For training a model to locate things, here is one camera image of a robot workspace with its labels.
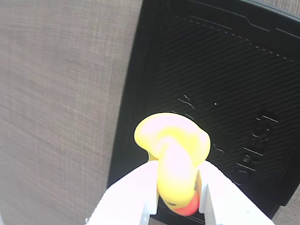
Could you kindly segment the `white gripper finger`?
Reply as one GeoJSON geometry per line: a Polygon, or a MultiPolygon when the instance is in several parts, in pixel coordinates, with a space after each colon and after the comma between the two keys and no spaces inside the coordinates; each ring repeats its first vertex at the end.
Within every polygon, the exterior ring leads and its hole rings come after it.
{"type": "Polygon", "coordinates": [[[199,212],[207,225],[272,225],[266,216],[215,165],[198,166],[202,187],[199,212]]]}
{"type": "Polygon", "coordinates": [[[149,161],[113,183],[103,194],[88,225],[147,225],[158,211],[158,161],[149,161]]]}

